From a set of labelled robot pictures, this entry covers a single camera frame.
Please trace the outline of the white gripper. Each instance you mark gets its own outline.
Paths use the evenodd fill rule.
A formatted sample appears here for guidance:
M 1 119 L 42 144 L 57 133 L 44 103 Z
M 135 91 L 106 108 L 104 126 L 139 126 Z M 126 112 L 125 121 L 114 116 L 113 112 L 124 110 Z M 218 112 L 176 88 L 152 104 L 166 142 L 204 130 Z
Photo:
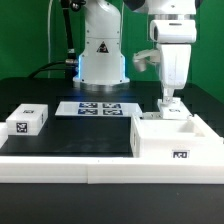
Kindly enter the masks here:
M 188 76 L 191 57 L 189 44 L 158 44 L 160 53 L 159 77 L 163 89 L 163 103 L 170 104 L 174 90 L 183 89 Z

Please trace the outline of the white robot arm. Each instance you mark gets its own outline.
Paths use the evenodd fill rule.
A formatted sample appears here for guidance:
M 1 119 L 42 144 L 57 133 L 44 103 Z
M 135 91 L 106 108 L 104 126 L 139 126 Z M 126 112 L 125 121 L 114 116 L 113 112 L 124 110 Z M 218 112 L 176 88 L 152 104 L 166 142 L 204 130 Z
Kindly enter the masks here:
M 60 0 L 68 38 L 68 55 L 73 62 L 71 79 L 75 86 L 109 90 L 127 85 L 123 41 L 151 47 L 133 55 L 133 64 L 144 71 L 148 63 L 158 69 L 162 102 L 170 104 L 174 92 L 187 80 L 191 44 L 196 41 L 194 16 L 202 0 L 122 0 L 130 12 L 121 12 L 107 0 Z M 84 50 L 74 49 L 71 11 L 84 11 Z

